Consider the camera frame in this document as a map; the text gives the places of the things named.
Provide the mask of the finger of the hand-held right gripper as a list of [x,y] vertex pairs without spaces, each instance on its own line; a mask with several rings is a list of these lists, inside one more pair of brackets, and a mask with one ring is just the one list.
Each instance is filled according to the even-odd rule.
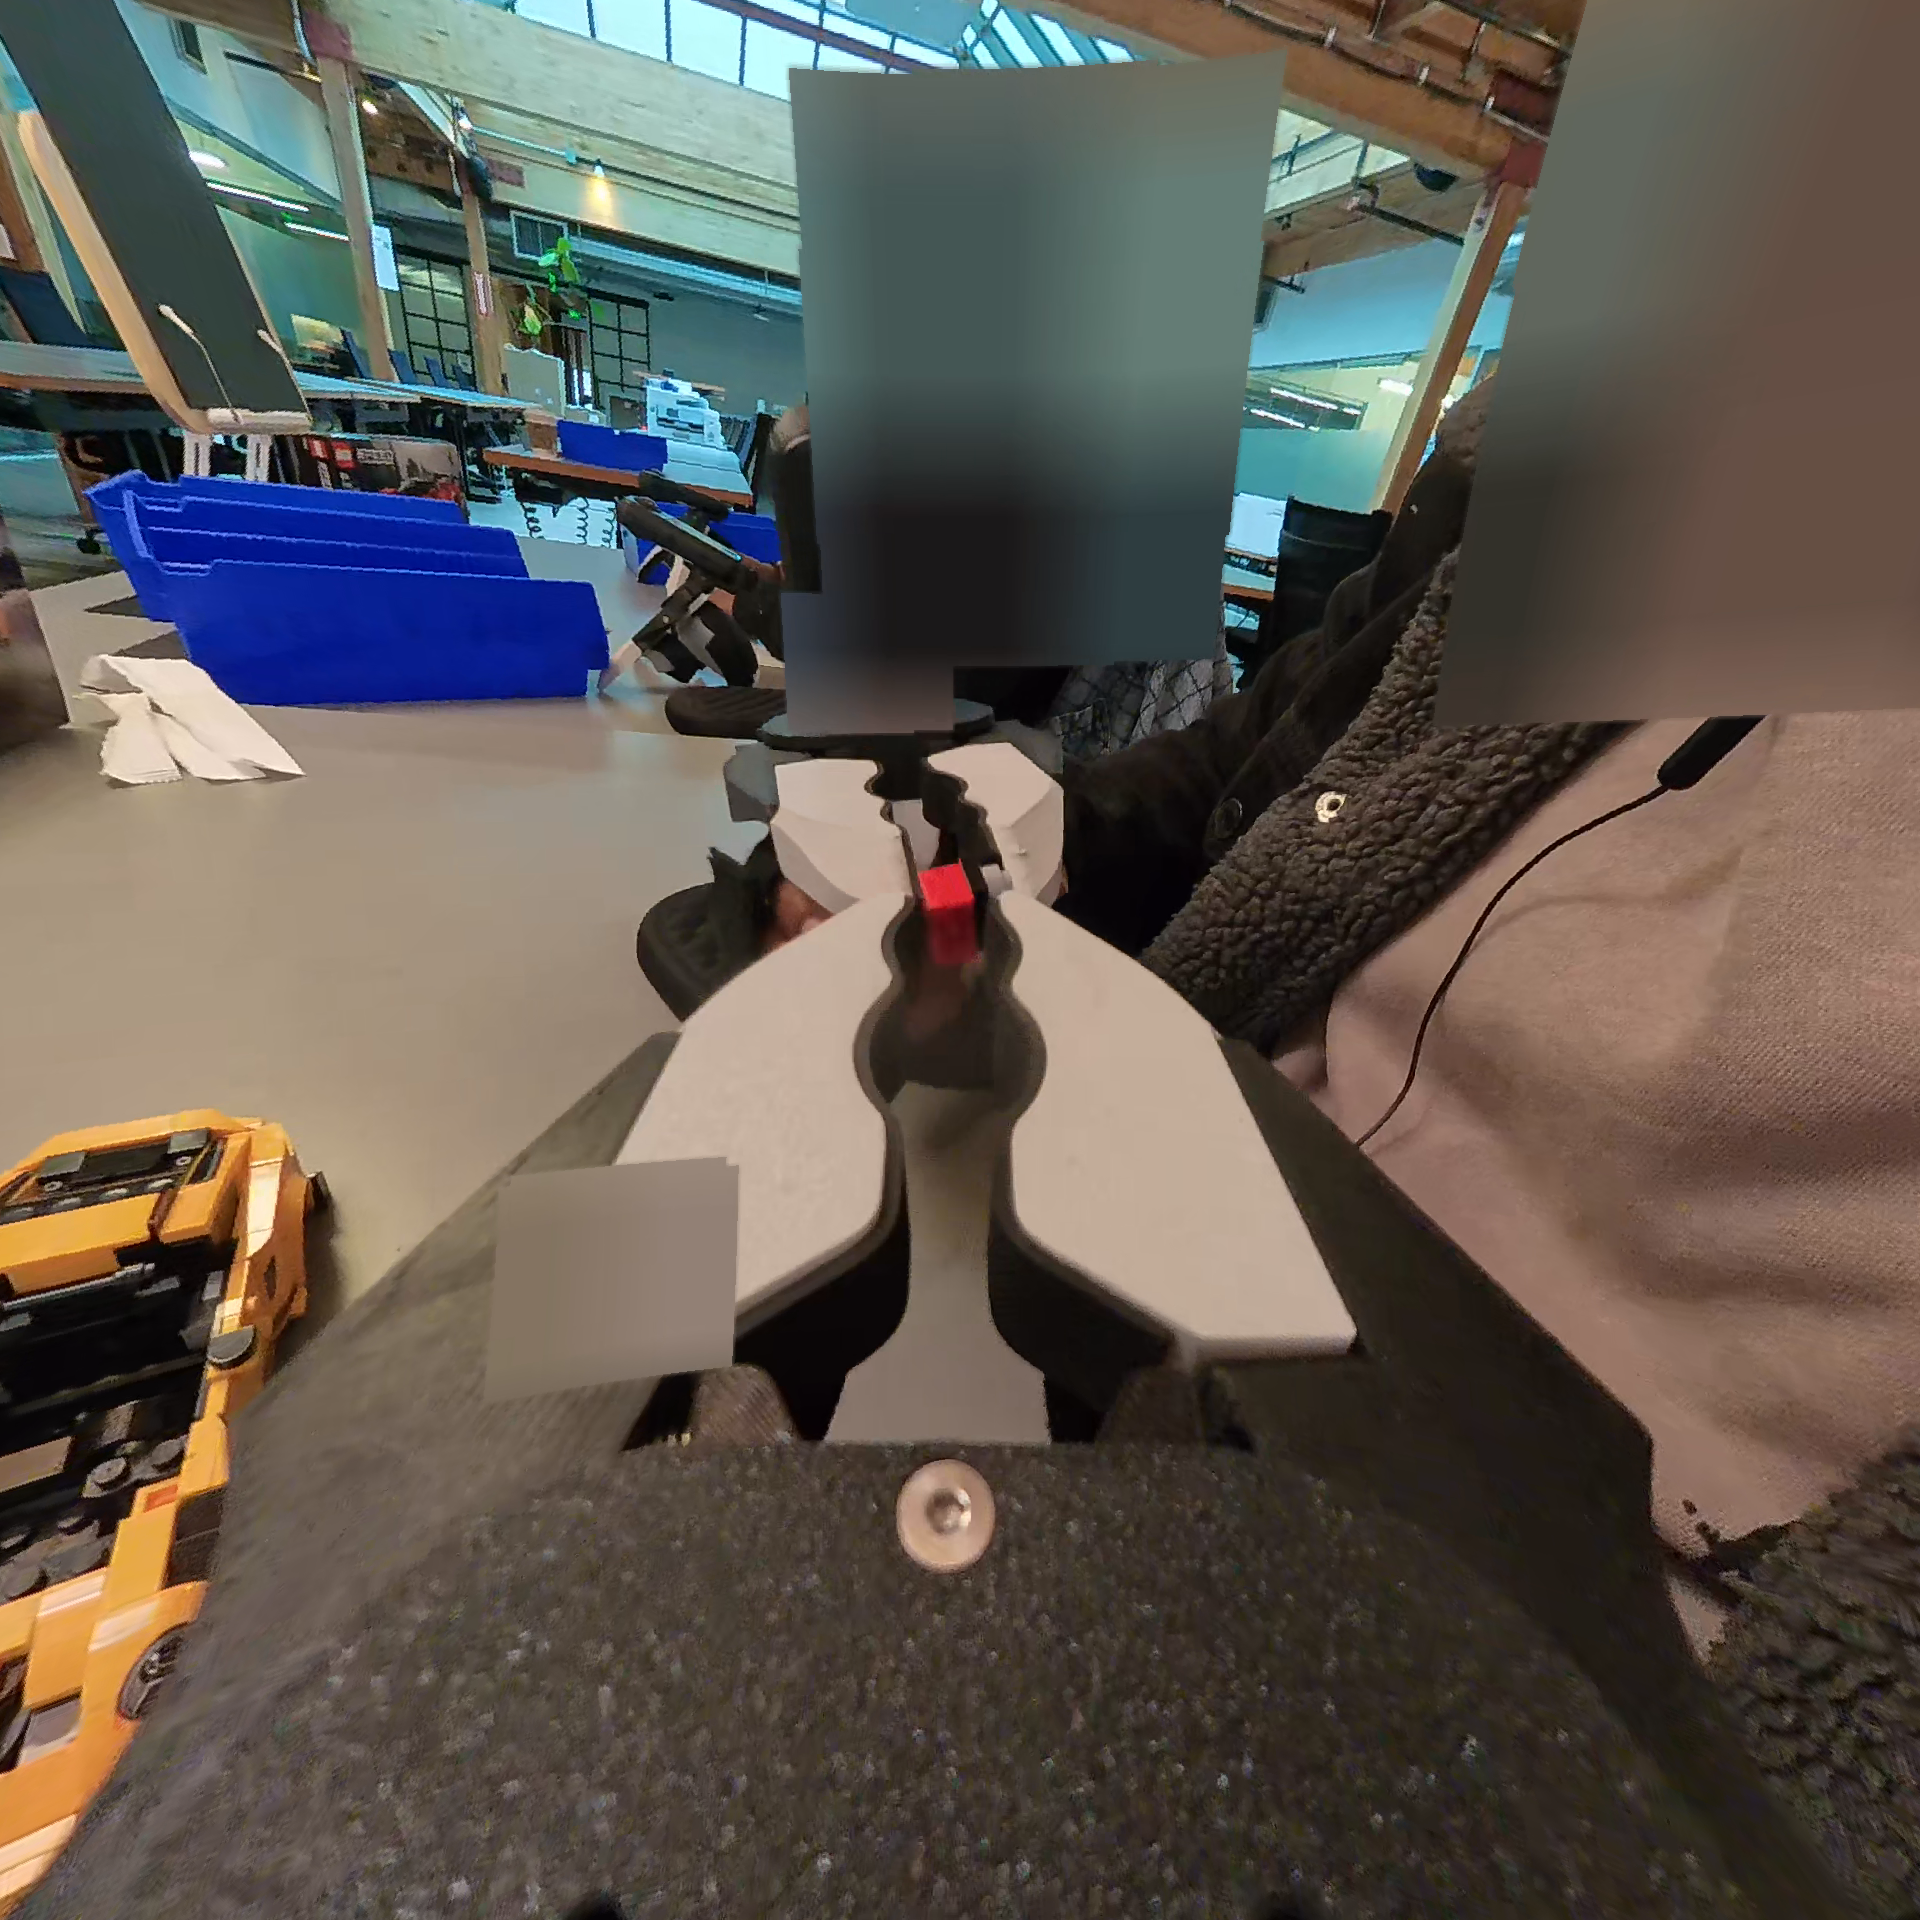
[[1066,888],[1066,792],[1010,741],[971,741],[929,759],[923,813],[943,853],[990,834],[1012,894],[1055,906]]
[[775,768],[770,834],[787,882],[828,914],[906,899],[916,869],[876,759],[788,759]]

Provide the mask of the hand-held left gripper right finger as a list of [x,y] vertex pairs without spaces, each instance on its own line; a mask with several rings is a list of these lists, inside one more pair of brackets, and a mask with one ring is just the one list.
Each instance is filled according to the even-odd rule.
[[1228,1043],[1163,981],[1019,894],[993,907],[993,1324],[1087,1445],[1146,1374],[1350,1359],[1353,1309]]

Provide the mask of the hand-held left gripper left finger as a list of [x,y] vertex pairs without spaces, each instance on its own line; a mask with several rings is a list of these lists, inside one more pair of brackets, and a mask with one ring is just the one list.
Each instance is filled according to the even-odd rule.
[[908,894],[872,896],[738,974],[690,1014],[618,1163],[723,1162],[737,1178],[730,1359],[764,1372],[822,1442],[910,1291],[906,1147],[876,1046],[904,981]]

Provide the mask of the person's right forearm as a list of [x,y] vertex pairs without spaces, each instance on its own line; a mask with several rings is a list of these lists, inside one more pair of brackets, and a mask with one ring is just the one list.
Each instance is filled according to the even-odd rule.
[[1059,911],[1142,958],[1275,798],[1267,741],[1288,706],[1272,661],[1191,724],[1063,768]]

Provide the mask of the orange lego car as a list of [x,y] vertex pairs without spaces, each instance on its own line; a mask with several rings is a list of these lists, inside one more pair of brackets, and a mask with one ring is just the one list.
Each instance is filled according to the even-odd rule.
[[3,1175],[6,1896],[155,1709],[209,1592],[233,1418],[306,1309],[330,1205],[218,1110],[55,1135]]

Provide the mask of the black and white device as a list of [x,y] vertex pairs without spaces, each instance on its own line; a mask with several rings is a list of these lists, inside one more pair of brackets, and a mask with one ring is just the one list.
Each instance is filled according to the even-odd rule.
[[646,495],[622,498],[616,523],[642,560],[667,556],[670,570],[660,608],[614,651],[598,687],[614,687],[642,659],[676,683],[710,669],[730,687],[755,687],[762,644],[780,640],[782,567],[737,554],[690,515],[673,519]]

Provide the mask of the black fleece jacket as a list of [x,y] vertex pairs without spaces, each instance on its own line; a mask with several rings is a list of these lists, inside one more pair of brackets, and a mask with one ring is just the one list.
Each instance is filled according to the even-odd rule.
[[[1148,948],[1355,1141],[1498,884],[1560,832],[1638,798],[1697,726],[1443,730],[1439,669],[1492,383],[1446,416],[1403,531],[1440,535],[1376,683],[1319,762],[1224,850]],[[1915,1427],[1798,1519],[1673,1550],[1683,1614],[1767,1783],[1884,1916],[1915,1916]]]

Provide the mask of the long wooden desk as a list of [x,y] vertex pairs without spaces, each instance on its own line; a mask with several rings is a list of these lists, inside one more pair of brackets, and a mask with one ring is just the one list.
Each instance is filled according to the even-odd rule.
[[559,452],[530,448],[486,448],[482,463],[514,485],[530,483],[564,495],[647,495],[680,503],[684,507],[713,507],[718,511],[758,511],[753,494],[702,483],[684,483],[663,471],[625,471],[600,463],[577,463]]

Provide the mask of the black office chair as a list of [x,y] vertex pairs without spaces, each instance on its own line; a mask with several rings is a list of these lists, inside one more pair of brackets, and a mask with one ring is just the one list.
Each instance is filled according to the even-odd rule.
[[1375,563],[1392,520],[1392,511],[1350,511],[1288,495],[1275,551],[1275,598],[1330,594]]

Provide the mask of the dark cardboard box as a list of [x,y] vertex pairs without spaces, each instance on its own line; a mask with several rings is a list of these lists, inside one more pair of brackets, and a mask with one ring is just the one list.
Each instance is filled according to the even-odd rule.
[[290,450],[302,487],[467,503],[465,454],[444,438],[308,434]]

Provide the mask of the crumpled white paper bag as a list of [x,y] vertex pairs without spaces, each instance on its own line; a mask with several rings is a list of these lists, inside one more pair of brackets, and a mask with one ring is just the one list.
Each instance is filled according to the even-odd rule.
[[108,712],[102,768],[114,786],[304,776],[273,731],[190,661],[95,656],[81,683]]

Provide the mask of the black lavalier microphone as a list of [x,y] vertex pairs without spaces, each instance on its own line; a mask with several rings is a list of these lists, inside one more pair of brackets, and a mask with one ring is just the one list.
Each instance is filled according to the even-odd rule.
[[1578,827],[1571,827],[1568,832],[1560,832],[1552,842],[1539,848],[1539,853],[1529,854],[1511,875],[1506,875],[1496,886],[1496,891],[1489,896],[1486,906],[1478,914],[1478,922],[1468,931],[1468,938],[1447,965],[1447,972],[1433,984],[1422,1016],[1414,1029],[1403,1077],[1380,1116],[1362,1134],[1355,1135],[1353,1143],[1359,1147],[1368,1147],[1375,1141],[1378,1141],[1380,1134],[1391,1126],[1391,1123],[1400,1117],[1402,1108],[1408,1103],[1408,1098],[1414,1094],[1419,1080],[1433,1024],[1440,1016],[1447,996],[1451,994],[1463,968],[1471,965],[1473,954],[1482,942],[1482,934],[1489,931],[1504,901],[1511,899],[1523,886],[1523,882],[1532,877],[1542,867],[1546,867],[1552,858],[1562,854],[1578,842],[1596,832],[1604,832],[1651,807],[1657,807],[1666,798],[1679,798],[1699,788],[1712,771],[1716,771],[1746,738],[1752,738],[1760,730],[1760,724],[1760,716],[1714,716],[1702,722],[1684,735],[1684,741],[1676,750],[1666,754],[1666,759],[1655,771],[1651,788],[1642,791],[1633,800],[1604,810],[1603,813],[1588,818],[1586,822],[1580,822]]

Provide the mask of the dark board wooden stand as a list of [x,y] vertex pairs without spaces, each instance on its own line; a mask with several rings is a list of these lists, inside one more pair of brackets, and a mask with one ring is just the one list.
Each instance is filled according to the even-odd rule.
[[201,170],[112,2],[6,2],[23,152],[161,410],[194,437],[288,437],[312,410]]

